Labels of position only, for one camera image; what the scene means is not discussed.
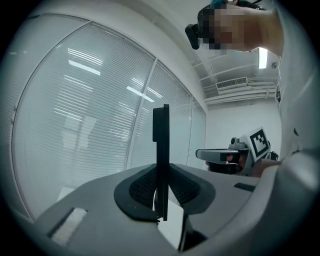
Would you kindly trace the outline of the person's right hand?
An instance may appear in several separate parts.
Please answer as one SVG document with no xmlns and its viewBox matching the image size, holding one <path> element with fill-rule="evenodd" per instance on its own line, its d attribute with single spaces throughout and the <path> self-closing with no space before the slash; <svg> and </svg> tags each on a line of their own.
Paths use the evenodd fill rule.
<svg viewBox="0 0 320 256">
<path fill-rule="evenodd" d="M 228 154 L 226 160 L 229 175 L 240 174 L 246 164 L 246 156 L 240 153 Z"/>
</svg>

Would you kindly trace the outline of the white table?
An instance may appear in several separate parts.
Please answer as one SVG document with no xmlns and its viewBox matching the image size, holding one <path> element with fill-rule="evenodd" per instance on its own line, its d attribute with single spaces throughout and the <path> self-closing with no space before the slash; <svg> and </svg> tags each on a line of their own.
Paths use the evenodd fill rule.
<svg viewBox="0 0 320 256">
<path fill-rule="evenodd" d="M 72 208 L 67 214 L 66 219 L 62 221 L 56 231 L 51 235 L 51 240 L 61 246 L 66 246 L 71 240 L 73 233 L 79 227 L 87 211 L 82 208 Z M 163 237 L 177 250 L 182 237 L 184 210 L 178 203 L 174 193 L 168 189 L 168 209 L 167 220 L 162 218 L 158 223 L 158 231 Z"/>
</svg>

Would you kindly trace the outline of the person's right forearm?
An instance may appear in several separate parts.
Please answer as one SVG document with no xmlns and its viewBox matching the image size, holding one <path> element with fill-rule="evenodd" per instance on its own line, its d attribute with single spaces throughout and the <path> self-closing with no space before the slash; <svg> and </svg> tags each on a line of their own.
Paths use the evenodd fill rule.
<svg viewBox="0 0 320 256">
<path fill-rule="evenodd" d="M 272 166 L 279 166 L 282 162 L 270 159 L 259 159 L 253 166 L 252 176 L 255 178 L 260 178 L 263 172 Z"/>
</svg>

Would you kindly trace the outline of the ceiling air vent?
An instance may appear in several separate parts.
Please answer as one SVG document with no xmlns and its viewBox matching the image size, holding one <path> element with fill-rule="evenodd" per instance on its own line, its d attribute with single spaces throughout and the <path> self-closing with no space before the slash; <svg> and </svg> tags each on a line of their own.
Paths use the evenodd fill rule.
<svg viewBox="0 0 320 256">
<path fill-rule="evenodd" d="M 246 87 L 248 85 L 247 77 L 239 77 L 234 79 L 229 79 L 216 83 L 216 88 L 218 91 L 230 90 L 239 87 Z"/>
</svg>

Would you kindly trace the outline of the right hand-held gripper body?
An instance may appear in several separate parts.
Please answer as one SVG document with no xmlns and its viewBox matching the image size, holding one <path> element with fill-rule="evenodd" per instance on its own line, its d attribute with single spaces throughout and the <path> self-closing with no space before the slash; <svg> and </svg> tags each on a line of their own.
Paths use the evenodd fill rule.
<svg viewBox="0 0 320 256">
<path fill-rule="evenodd" d="M 278 161 L 279 157 L 277 153 L 271 151 L 271 144 L 262 127 L 254 129 L 240 137 L 233 137 L 228 148 L 234 150 L 249 150 L 248 154 L 245 155 L 246 162 L 243 170 L 241 173 L 236 174 L 240 176 L 253 177 L 252 170 L 259 159 Z"/>
</svg>

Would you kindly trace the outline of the person's white printed shirt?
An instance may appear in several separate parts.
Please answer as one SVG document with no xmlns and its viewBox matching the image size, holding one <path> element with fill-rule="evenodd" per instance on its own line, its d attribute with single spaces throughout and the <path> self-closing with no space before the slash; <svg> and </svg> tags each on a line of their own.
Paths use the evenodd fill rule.
<svg viewBox="0 0 320 256">
<path fill-rule="evenodd" d="M 262 47 L 280 58 L 275 100 L 281 120 L 280 160 L 320 150 L 320 60 L 303 26 L 279 5 L 248 15 Z"/>
</svg>

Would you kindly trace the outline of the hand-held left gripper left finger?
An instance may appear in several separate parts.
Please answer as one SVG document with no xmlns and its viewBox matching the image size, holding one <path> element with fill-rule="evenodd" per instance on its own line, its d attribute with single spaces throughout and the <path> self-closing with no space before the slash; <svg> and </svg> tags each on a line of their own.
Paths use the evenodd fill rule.
<svg viewBox="0 0 320 256">
<path fill-rule="evenodd" d="M 84 183 L 43 212 L 35 221 L 36 244 L 47 256 L 173 256 L 177 250 L 154 222 L 135 221 L 114 200 L 114 190 L 144 166 L 124 170 Z M 73 208 L 87 213 L 61 246 L 50 234 Z"/>
</svg>

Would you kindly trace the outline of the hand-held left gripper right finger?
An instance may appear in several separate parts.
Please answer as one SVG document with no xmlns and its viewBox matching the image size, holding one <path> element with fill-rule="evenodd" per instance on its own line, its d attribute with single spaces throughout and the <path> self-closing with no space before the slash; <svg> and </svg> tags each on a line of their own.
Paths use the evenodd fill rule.
<svg viewBox="0 0 320 256">
<path fill-rule="evenodd" d="M 171 164 L 169 200 L 183 211 L 178 250 L 191 249 L 225 227 L 248 201 L 255 177 Z"/>
</svg>

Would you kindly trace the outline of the ceiling light strip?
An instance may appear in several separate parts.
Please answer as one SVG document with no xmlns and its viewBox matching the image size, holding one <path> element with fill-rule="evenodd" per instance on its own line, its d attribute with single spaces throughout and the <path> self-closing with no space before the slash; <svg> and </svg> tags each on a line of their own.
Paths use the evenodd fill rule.
<svg viewBox="0 0 320 256">
<path fill-rule="evenodd" d="M 258 68 L 265 69 L 268 63 L 268 50 L 262 47 L 258 48 Z"/>
</svg>

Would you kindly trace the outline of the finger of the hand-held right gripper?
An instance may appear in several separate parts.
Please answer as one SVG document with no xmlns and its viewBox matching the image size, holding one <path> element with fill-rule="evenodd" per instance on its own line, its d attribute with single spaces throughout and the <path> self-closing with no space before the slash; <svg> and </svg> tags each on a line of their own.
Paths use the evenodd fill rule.
<svg viewBox="0 0 320 256">
<path fill-rule="evenodd" d="M 204 161 L 239 161 L 248 152 L 248 149 L 197 149 L 195 156 Z"/>
</svg>

